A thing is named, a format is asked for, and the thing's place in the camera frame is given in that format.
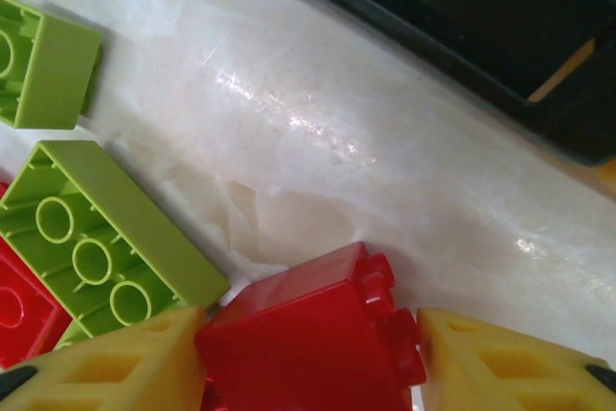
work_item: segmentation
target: white marble floor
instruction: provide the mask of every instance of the white marble floor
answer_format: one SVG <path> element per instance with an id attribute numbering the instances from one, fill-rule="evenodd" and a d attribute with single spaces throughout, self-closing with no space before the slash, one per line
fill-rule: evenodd
<path id="1" fill-rule="evenodd" d="M 322 0 L 28 0 L 105 34 L 74 132 L 94 138 L 241 285 L 357 240 L 400 304 L 616 363 L 616 202 L 478 98 Z"/>

